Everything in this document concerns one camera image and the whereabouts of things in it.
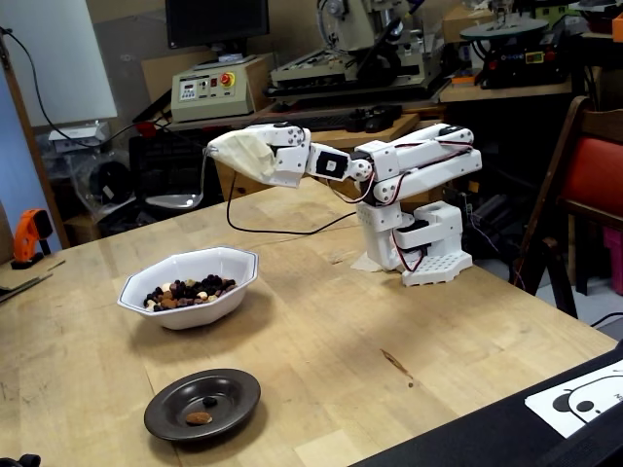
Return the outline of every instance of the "red emergency stop button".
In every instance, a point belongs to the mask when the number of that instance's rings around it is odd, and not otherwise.
[[[236,77],[234,73],[224,73],[221,75],[221,85],[223,85],[225,88],[228,88],[229,86],[232,86],[234,84],[235,78]]]

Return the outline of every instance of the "small dish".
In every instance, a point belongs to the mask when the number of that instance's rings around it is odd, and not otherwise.
[[[152,399],[145,411],[145,426],[163,440],[205,440],[245,422],[260,401],[260,394],[257,379],[240,370],[196,373],[174,382]],[[216,405],[205,407],[205,397],[216,399]],[[206,425],[189,425],[186,415],[197,412],[208,412],[212,421]]]
[[[166,311],[148,311],[143,301],[156,287],[175,279],[201,280],[209,274],[233,279],[238,287],[218,300]],[[172,329],[187,329],[212,323],[240,305],[247,287],[257,279],[258,256],[250,251],[228,246],[169,256],[147,269],[131,275],[117,304],[139,313],[144,318]]]

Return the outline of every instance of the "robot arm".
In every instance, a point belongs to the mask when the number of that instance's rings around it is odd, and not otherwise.
[[[469,129],[439,124],[391,143],[364,144],[351,155],[311,142],[307,129],[290,124],[250,126],[237,135],[270,148],[270,173],[251,174],[263,183],[298,187],[306,173],[358,182],[364,196],[357,204],[357,216],[368,256],[385,269],[404,269],[406,285],[452,280],[471,266],[471,257],[461,250],[458,208],[443,201],[413,213],[404,213],[400,207],[401,199],[480,170],[481,154],[472,147]],[[221,160],[218,141],[208,148]],[[417,263],[411,266],[414,259]]]
[[[247,148],[256,153],[264,152],[258,146],[272,153],[269,156],[271,160],[264,163],[265,168],[260,173],[257,169],[254,173],[245,172],[249,167],[240,166],[235,158],[221,161],[266,185],[298,188],[306,173],[327,180],[352,178],[359,182],[368,180],[372,175],[372,165],[368,161],[354,161],[344,151],[312,143],[312,134],[308,129],[291,124],[254,125],[234,131],[212,141],[208,146],[209,154],[220,159],[220,154],[235,149],[228,142],[230,137],[242,147],[239,148],[242,151],[238,150],[238,156],[241,152],[246,153]]]

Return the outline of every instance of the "panda sticker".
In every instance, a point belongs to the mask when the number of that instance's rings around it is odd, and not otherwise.
[[[623,401],[623,361],[534,394],[526,405],[568,438]]]

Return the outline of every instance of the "white bowl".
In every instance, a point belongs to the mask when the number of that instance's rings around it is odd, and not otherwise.
[[[255,253],[227,246],[181,253],[131,275],[117,303],[168,329],[202,326],[222,318],[240,305],[246,288],[257,279],[257,269],[258,256]],[[153,312],[143,306],[147,294],[156,287],[176,279],[201,280],[209,274],[233,279],[238,287],[209,304]]]

